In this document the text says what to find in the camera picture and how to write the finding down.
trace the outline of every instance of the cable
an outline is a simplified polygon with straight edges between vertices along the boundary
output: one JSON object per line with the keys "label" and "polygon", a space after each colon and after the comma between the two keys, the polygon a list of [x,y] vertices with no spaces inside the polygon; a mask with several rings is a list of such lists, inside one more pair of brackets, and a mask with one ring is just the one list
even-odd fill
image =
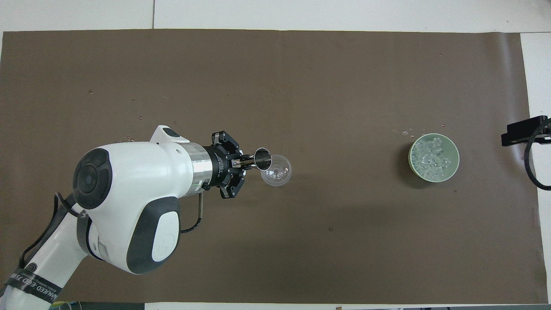
{"label": "cable", "polygon": [[42,232],[40,237],[38,237],[38,239],[35,242],[33,242],[28,248],[26,248],[19,256],[19,268],[21,269],[25,268],[25,255],[27,255],[27,253],[31,251],[40,242],[40,240],[44,238],[44,236],[46,235],[46,232],[48,231],[50,226],[52,226],[53,218],[56,216],[56,213],[57,213],[57,203],[58,203],[57,194],[58,193],[56,193],[56,195],[53,197],[53,214],[52,214],[50,223],[48,224],[48,226],[46,226],[46,229]]}
{"label": "cable", "polygon": [[539,133],[549,124],[551,124],[551,119],[546,119],[546,121],[539,124],[539,126],[530,135],[530,138],[528,138],[528,142],[526,142],[526,149],[524,150],[524,168],[526,169],[526,173],[528,174],[530,181],[543,190],[551,190],[551,185],[543,185],[538,181],[538,179],[536,179],[536,176],[532,172],[532,168],[530,168],[530,149],[536,140],[536,136],[539,135]]}
{"label": "cable", "polygon": [[65,199],[63,199],[63,196],[61,196],[60,193],[56,193],[56,197],[59,199],[61,205],[65,208],[65,210],[67,210],[67,212],[69,212],[74,217],[78,217],[78,213],[74,211],[71,206],[69,206],[69,203]]}
{"label": "cable", "polygon": [[199,193],[199,215],[197,217],[197,222],[192,227],[181,230],[180,233],[188,233],[194,230],[195,228],[197,228],[197,226],[199,226],[199,223],[201,223],[202,218],[203,218],[203,192]]}

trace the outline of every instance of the bowl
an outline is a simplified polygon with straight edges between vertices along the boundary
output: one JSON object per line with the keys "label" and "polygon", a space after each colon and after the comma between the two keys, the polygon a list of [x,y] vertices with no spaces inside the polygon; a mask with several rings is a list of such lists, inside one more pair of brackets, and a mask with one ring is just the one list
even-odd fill
{"label": "bowl", "polygon": [[[434,159],[433,162],[430,162],[429,160],[430,163],[422,163],[419,160],[415,160],[415,159],[419,159],[419,156],[417,154],[417,151],[419,151],[419,149],[418,147],[416,147],[416,145],[418,145],[419,142],[421,144],[429,143],[429,141],[432,141],[434,143],[435,141],[434,139],[436,138],[440,138],[440,140],[442,141],[441,150],[443,152],[437,152],[438,155],[436,155],[435,152],[429,152],[430,154],[433,155],[432,159]],[[428,153],[426,152],[421,152],[421,153],[425,153],[422,155],[428,156]],[[438,174],[438,177],[431,177],[430,172],[427,173],[427,170],[428,170],[427,167],[436,165],[437,163],[441,165],[441,159],[443,158],[449,159],[450,162],[448,163],[448,166],[445,168],[442,168],[442,171],[440,174]],[[439,133],[428,133],[426,135],[419,137],[415,142],[413,142],[412,146],[409,148],[408,162],[413,172],[423,180],[428,182],[433,182],[433,183],[444,182],[450,179],[457,171],[457,168],[459,168],[459,150],[457,149],[457,146],[450,138],[444,135],[441,135]]]}

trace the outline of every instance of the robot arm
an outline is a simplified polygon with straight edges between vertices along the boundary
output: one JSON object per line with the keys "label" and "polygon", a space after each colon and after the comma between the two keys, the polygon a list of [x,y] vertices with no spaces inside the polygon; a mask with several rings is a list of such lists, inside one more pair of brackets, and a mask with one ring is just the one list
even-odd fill
{"label": "robot arm", "polygon": [[261,148],[243,155],[226,132],[200,146],[167,126],[149,142],[101,146],[85,154],[73,176],[67,209],[56,214],[53,232],[7,281],[0,302],[5,309],[48,309],[87,255],[143,274],[159,267],[180,239],[178,198],[219,187],[234,198],[246,170],[269,168]]}

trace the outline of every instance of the ice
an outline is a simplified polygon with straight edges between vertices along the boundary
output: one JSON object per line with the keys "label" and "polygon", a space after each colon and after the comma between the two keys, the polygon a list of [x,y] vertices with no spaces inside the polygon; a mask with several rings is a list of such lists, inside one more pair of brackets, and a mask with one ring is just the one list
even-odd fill
{"label": "ice", "polygon": [[451,160],[444,158],[442,159],[442,168],[447,168],[451,165]]}
{"label": "ice", "polygon": [[422,163],[424,164],[430,164],[432,163],[432,161],[434,160],[434,156],[432,153],[427,153],[425,155],[423,155],[423,159],[421,160]]}
{"label": "ice", "polygon": [[441,146],[442,145],[442,139],[440,139],[439,137],[436,137],[433,139],[433,144],[434,146]]}
{"label": "ice", "polygon": [[415,171],[431,181],[444,180],[446,168],[452,165],[445,156],[442,139],[437,137],[429,141],[419,140],[412,148],[411,163]]}

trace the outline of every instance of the brown mat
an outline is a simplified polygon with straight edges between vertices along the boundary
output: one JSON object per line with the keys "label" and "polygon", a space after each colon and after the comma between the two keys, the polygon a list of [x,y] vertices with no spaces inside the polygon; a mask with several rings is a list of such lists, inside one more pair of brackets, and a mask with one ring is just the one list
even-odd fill
{"label": "brown mat", "polygon": [[[519,34],[4,33],[0,66],[4,279],[82,154],[166,124],[267,147],[293,179],[252,172],[237,199],[208,192],[160,269],[87,258],[61,300],[547,302],[536,188],[521,147],[500,146],[528,117]],[[407,164],[410,136],[429,132],[461,152],[442,184]],[[181,205],[193,224],[196,197]]]}

